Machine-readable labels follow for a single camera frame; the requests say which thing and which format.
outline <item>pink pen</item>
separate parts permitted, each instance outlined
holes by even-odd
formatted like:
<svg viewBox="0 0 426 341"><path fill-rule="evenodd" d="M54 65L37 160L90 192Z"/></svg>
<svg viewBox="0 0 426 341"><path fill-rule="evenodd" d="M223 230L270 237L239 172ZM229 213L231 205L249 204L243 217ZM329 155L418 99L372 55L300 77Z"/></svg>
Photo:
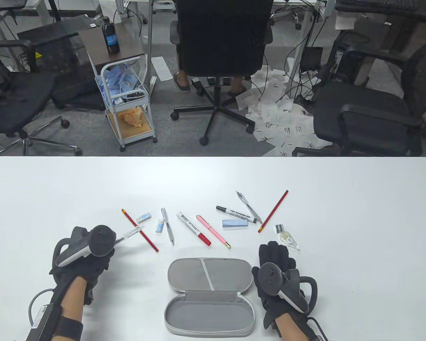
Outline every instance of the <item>pink pen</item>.
<svg viewBox="0 0 426 341"><path fill-rule="evenodd" d="M208 224L208 222L205 221L205 219L203 219L201 216L197 215L196 216L197 220L200 221L200 223L205 226L211 233L213 233L213 235L218 238L218 240L223 243L226 248L230 249L230 244L226 242L226 240L220 236L220 234L218 232L216 232L213 227L210 226L210 224Z"/></svg>

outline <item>bottle label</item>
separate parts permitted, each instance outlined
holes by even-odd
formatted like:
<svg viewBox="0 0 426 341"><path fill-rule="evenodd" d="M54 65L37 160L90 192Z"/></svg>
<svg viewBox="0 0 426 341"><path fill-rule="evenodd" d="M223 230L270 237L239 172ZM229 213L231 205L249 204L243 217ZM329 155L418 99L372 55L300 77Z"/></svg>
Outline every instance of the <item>bottle label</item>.
<svg viewBox="0 0 426 341"><path fill-rule="evenodd" d="M111 45L115 45L119 42L119 39L117 38L116 34L113 34L111 36L107 36L107 45L111 46Z"/></svg>

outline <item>white cart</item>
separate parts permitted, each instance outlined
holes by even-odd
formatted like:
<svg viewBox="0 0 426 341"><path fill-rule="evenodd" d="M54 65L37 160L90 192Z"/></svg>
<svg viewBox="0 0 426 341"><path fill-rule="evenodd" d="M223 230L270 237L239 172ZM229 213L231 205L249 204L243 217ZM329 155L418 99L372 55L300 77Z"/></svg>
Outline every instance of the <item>white cart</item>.
<svg viewBox="0 0 426 341"><path fill-rule="evenodd" d="M156 129L153 124L152 111L150 107L150 96L148 95L148 91L145 89L145 86L140 86L137 89L123 92L120 94L112 95L110 94L109 88L107 87L106 79L104 77L104 72L107 68L118 65L118 64L126 64L130 62L134 62L139 58L145 58L145 56L137 56L128 59L119 60L113 63L108 63L103 66L101 69L101 74L98 75L96 72L95 65L92 63L92 68L95 72L95 79L98 81L101 79L104 85L104 92L101 92L103 95L103 101L106 105L106 117L109 120L109 123L114 130L115 136L119 140L120 143L120 151L125 151L125 145L139 141L148 137L153 137L153 143L158 142L158 138L156 138ZM133 94L142 95L140 99L134 99L133 101L123 102L121 104L114 104L114 99L123 96L129 96ZM118 118L117 113L122 110L134 109L135 107L140 107L142 109L142 126L134 127L129 125L124 120Z"/></svg>

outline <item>keyboard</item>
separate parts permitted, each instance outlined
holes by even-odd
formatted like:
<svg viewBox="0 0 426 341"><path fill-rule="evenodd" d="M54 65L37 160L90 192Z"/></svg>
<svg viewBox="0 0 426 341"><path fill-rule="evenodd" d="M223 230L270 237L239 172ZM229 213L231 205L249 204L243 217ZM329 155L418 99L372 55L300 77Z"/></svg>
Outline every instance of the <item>keyboard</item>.
<svg viewBox="0 0 426 341"><path fill-rule="evenodd" d="M388 8L394 10L417 10L417 0L340 0L344 5L355 5L369 8Z"/></svg>

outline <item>red cap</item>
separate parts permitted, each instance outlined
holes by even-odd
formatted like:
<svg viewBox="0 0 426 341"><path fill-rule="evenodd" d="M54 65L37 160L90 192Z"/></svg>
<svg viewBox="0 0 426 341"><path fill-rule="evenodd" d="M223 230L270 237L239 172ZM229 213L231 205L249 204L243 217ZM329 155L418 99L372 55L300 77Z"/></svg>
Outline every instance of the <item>red cap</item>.
<svg viewBox="0 0 426 341"><path fill-rule="evenodd" d="M207 247L209 247L211 245L211 242L208 240L208 238L206 236L203 235L203 233L200 233L198 235L198 237L200 238L200 240L202 242L204 242L205 244L207 244Z"/></svg>

